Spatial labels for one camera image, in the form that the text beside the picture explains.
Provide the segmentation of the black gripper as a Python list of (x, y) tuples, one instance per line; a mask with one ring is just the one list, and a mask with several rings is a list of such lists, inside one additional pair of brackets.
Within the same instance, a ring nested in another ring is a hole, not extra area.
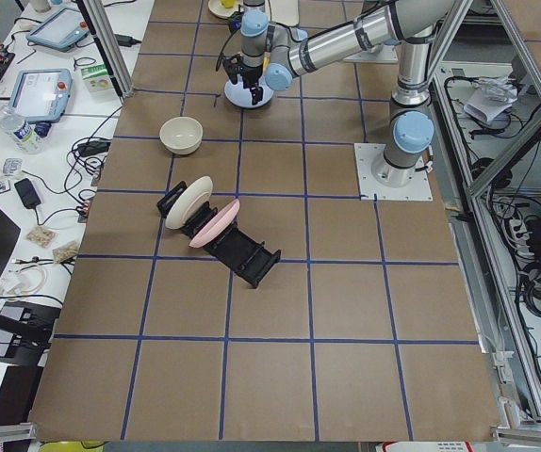
[(259, 80), (262, 77), (261, 66), (248, 66), (243, 64), (240, 67), (240, 74), (244, 88), (249, 88), (252, 97), (252, 105), (258, 105), (261, 102), (261, 87)]

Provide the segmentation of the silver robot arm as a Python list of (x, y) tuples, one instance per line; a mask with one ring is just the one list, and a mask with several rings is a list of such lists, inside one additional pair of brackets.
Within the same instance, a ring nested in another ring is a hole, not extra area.
[(468, 1), (381, 1), (354, 19), (308, 37), (269, 20), (262, 2), (247, 1), (238, 33), (240, 52), (217, 65), (229, 81), (250, 92), (254, 105), (265, 89), (288, 89), (313, 73), (360, 51), (394, 41), (401, 47), (397, 84), (390, 98), (390, 139), (371, 165), (382, 185), (410, 182), (432, 143), (429, 86), (465, 18)]

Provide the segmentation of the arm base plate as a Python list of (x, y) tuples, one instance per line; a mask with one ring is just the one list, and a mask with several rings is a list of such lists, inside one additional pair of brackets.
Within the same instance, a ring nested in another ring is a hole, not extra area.
[(381, 44), (371, 50), (360, 51), (346, 56), (344, 62), (369, 63), (369, 64), (397, 64), (398, 56), (394, 45)]
[(432, 190), (423, 157), (409, 169), (387, 164), (383, 143), (355, 143), (359, 198), (363, 201), (431, 202)]

